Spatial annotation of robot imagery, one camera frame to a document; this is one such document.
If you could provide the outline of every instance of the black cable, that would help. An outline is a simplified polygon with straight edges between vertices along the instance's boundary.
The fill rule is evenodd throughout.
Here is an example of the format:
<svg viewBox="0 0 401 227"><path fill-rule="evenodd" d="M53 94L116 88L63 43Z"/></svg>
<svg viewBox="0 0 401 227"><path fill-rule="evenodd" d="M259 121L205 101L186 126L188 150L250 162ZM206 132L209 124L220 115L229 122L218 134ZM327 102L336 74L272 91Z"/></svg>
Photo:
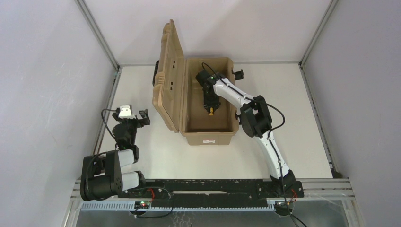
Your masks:
<svg viewBox="0 0 401 227"><path fill-rule="evenodd" d="M271 139L270 139L270 133L273 132L273 130L276 130L276 129L280 128L281 126L283 126L283 125L285 124L285 122L286 122L286 118L285 118L283 112L281 112L278 108L276 108L276 107L274 107L274 106L272 106L272 105L270 105L270 104L268 104L268 103L266 103L266 102L259 101L259 100L254 100L254 99L250 99L250 98L244 96L243 94L241 94L241 92L237 91L235 88L233 88L233 87L227 85L227 83L224 82L224 81L216 74L216 72L215 72L208 64L206 64L206 63L204 63L204 62L202 62L202 67L203 67L203 69L205 69L204 65L206 65L210 70L212 70L212 72L216 75L216 77L217 77L223 84L225 84L226 86L228 86L231 90L233 90L234 92L236 92L237 94L239 94L240 96L244 97L245 99L247 99L247 100L249 100L249 101L251 101L251 102L260 103L260 104L267 105L268 107L273 108L273 109L274 109L275 111L277 111L277 112L281 115L281 117L283 118L283 122L282 122L280 125L278 125L278 126L272 128L272 129L268 132L268 134L267 134L267 139L269 140L271 146L273 147L273 150L274 150L274 152L276 153L276 156L277 156L277 159L278 159L278 162L279 162L280 175L281 175L281 184L282 184L282 186L283 186L284 202L286 203L286 208L287 208L288 213L289 213L289 216L291 217L291 220L294 222L295 226L299 227L299 225L295 222L295 220L294 220L294 217L295 217L295 216L292 215L292 213L291 213L291 211L290 211L290 209L289 209L288 203L287 203L287 196L286 196L285 187L284 187L284 176L283 176L283 170L282 170L282 165L281 165L281 159L280 159L280 156L279 156L279 154L278 154L276 148L275 148L274 145L273 145L273 142L272 142Z"/></svg>
<svg viewBox="0 0 401 227"><path fill-rule="evenodd" d="M158 189L166 191L170 197L169 200L171 200L171 210L168 213L166 213L164 215L160 215L160 216L144 217L142 215L137 215L136 217L137 218L164 218L164 217L167 217L168 215L170 215L174 209L174 200L173 200L173 193L171 193L169 190L162 188L162 187L149 186L149 187L137 188L137 189L134 189L133 191L139 191L139 190L149 189L149 188L152 188L152 189L158 188Z"/></svg>
<svg viewBox="0 0 401 227"><path fill-rule="evenodd" d="M304 225L305 227L308 227L307 225L305 225L304 222L302 222L299 218L297 218L295 215L291 214L291 216L293 216L295 219L297 219L299 222L301 222L302 225Z"/></svg>
<svg viewBox="0 0 401 227"><path fill-rule="evenodd" d="M116 110L110 110L110 109L103 109L100 113L100 115L102 116L102 120L103 120L103 124L105 124L107 131L109 131L110 135L112 136L113 139L115 139L115 137L113 136L112 132L110 131L109 127L107 126L106 120L105 120L105 116L103 115L104 111L110 111L110 112L117 112Z"/></svg>
<svg viewBox="0 0 401 227"><path fill-rule="evenodd" d="M91 192L90 192L89 184L88 184L88 174L89 174L89 170L90 170L90 168L93 166L93 162L96 160L96 158L98 158L99 156L101 156L101 155L103 155L103 154L106 154L106 153L107 153L107 152L102 152L102 153L99 153L99 154L93 156L93 158L90 160L90 162L89 162L89 164L88 164L87 171L85 172L85 187L87 188L88 195L92 195ZM98 197L96 197L95 195L92 195L92 196L95 198L95 200L98 200L98 201L102 201L102 200L107 199L107 198L98 198Z"/></svg>

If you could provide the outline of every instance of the white sticker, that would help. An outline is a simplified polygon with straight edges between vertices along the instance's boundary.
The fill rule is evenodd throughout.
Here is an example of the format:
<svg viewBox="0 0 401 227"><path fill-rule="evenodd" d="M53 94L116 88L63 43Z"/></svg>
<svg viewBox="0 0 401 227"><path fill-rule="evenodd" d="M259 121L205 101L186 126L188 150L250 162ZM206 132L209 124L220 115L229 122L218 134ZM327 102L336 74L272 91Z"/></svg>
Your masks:
<svg viewBox="0 0 401 227"><path fill-rule="evenodd" d="M203 143L216 143L216 140L203 140Z"/></svg>

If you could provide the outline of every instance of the red wire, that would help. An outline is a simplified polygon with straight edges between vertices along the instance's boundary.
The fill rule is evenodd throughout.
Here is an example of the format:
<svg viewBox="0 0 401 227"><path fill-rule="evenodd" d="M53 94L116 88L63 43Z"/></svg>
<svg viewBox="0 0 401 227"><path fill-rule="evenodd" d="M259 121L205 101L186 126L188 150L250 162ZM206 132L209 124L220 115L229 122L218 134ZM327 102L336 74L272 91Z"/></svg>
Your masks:
<svg viewBox="0 0 401 227"><path fill-rule="evenodd" d="M297 199L298 199L298 196L296 195L296 192L294 191L294 189L291 189L292 190L292 193L294 194L294 196L295 196L295 200L294 201L292 201L292 199L294 198L294 196L291 198L291 201L292 202L295 202Z"/></svg>
<svg viewBox="0 0 401 227"><path fill-rule="evenodd" d="M153 191L153 188L149 188L148 191L152 192L152 200L150 202L153 202L153 200L155 199L155 192Z"/></svg>

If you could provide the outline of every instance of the toolbox handle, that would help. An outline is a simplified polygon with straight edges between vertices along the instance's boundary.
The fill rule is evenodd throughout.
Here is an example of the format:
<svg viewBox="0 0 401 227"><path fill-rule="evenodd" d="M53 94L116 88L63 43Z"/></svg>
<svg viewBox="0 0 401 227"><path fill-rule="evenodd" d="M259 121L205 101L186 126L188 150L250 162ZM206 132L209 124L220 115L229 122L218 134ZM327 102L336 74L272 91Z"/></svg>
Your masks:
<svg viewBox="0 0 401 227"><path fill-rule="evenodd" d="M153 73L153 81L152 81L153 86L155 86L155 77L156 77L158 68L159 68L159 60L155 64L155 72Z"/></svg>

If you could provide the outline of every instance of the aluminum frame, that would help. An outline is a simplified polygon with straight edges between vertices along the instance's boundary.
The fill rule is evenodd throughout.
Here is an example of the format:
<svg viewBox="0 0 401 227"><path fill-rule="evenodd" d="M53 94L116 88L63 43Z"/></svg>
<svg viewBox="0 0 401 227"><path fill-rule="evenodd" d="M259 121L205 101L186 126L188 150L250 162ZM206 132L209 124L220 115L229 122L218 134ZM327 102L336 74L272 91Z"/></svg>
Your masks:
<svg viewBox="0 0 401 227"><path fill-rule="evenodd" d="M107 44L107 41L105 40L103 34L101 33L94 17L92 16L87 4L85 3L84 0L75 0L77 6L81 10L82 14L84 15L86 21L88 22L89 27L93 31L95 37L97 38L99 44L101 45L102 49L104 50L106 56L109 58L109 61L111 64L114 66L114 68L117 70L115 73L115 79L114 79L114 84L110 93L109 101L107 103L107 108L111 108L114 100L114 96L116 93L116 89L118 86L118 82L120 79L121 75L121 67L116 61L110 47ZM302 59L299 63L301 74L304 80L304 84L309 96L309 100L311 102L312 110L315 115L316 123L319 128L319 133L321 135L324 149L329 161L329 164L331 165L331 168L336 170L337 166L335 164L335 161L332 158L332 155L329 150L328 143L326 141L326 137L323 132L323 128L321 125L321 121L319 119L318 111L314 103L313 95L310 90L310 87L308 85L307 78L305 76L303 66L305 62L307 61L309 54L311 50L313 49L316 41L319 38L320 33L322 32L323 28L325 27L331 13L334 11L335 6L337 5L338 0L332 0L322 18L322 20L319 23L319 26L317 30L315 31ZM100 145L103 140L103 136L105 133L105 126L102 124L98 135L97 135L97 141L93 150L93 154L97 154L100 149ZM349 183L349 179L300 179L299 181L302 182L303 188L304 188L304 193L305 197L304 198L299 198L301 201L341 201L347 221L350 227L363 227L364 223L360 214L360 211L357 206L357 202L355 200L354 193L352 191L351 184ZM120 199L115 196L105 200L105 201L88 201L84 202L79 194L79 184L80 180L77 180L74 185L74 189L71 194L71 198L67 207L67 211L62 223L63 227L74 227L77 224L78 221L78 216L81 210L89 210L89 209L102 209L102 210L118 210L118 209L125 209L125 208L130 208L130 204L133 204L135 201L140 201L140 199ZM260 208L260 209L250 209L250 208L243 208L243 209L235 209L237 211L261 211L261 210L270 210L273 211L271 208L272 202L275 201L281 201L283 200L282 198L274 198L274 199L267 199L266 201L266 207L265 208Z"/></svg>
<svg viewBox="0 0 401 227"><path fill-rule="evenodd" d="M350 227L363 227L363 221L352 191L349 179L300 179L304 188L304 198L298 198L300 201L341 201L348 225ZM63 227L75 227L78 221L79 213L82 210L102 210L119 211L135 210L133 204L136 201L148 199L122 199L112 196L104 201L83 201L80 196L79 186L81 180L76 180L74 189L70 197L66 214L62 223ZM174 211L274 211L272 204L275 201L282 201L283 198L266 199L266 207L262 208L238 208L238 209L210 209L210 208L175 208ZM156 207L152 211L168 211L169 207Z"/></svg>

